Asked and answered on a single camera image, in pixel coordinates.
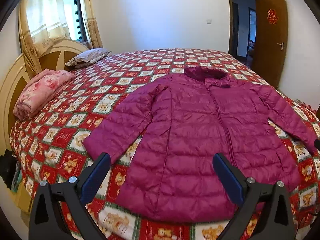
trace window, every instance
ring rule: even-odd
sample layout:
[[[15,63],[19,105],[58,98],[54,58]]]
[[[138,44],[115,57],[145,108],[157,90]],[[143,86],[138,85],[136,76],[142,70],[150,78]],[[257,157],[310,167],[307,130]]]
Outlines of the window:
[[[71,39],[86,42],[80,0],[63,0],[63,3]]]

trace jacket sleeve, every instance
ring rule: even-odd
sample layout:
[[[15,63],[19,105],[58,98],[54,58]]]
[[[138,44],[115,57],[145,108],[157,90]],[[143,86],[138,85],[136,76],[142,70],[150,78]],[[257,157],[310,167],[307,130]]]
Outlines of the jacket sleeve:
[[[316,152],[313,143],[315,132],[308,128],[288,102],[271,86],[252,86],[264,105],[269,109],[269,119],[281,129],[301,140],[310,154]]]
[[[87,153],[96,160],[108,153],[112,164],[127,150],[152,120],[156,96],[168,88],[163,77],[130,93],[83,141]]]

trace purple jacket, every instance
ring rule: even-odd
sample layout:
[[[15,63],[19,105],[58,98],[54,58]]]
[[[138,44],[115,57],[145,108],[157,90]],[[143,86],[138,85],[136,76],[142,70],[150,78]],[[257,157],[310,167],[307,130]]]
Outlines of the purple jacket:
[[[192,67],[130,93],[83,145],[114,163],[145,130],[115,203],[153,220],[224,220],[235,206],[214,173],[215,153],[258,182],[282,180],[290,191],[300,182],[268,119],[316,151],[315,133],[275,89]]]

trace pink blanket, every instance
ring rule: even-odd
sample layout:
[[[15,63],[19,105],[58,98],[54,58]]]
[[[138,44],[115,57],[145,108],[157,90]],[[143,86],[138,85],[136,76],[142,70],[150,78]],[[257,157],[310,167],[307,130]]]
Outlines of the pink blanket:
[[[13,114],[20,121],[35,116],[74,77],[74,74],[65,70],[45,69],[23,89],[14,106]]]

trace brown wooden door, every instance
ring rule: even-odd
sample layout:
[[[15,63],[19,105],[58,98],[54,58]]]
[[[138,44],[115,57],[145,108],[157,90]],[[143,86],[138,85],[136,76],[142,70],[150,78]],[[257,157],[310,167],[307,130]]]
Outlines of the brown wooden door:
[[[256,0],[257,30],[251,69],[278,88],[288,41],[285,0]]]

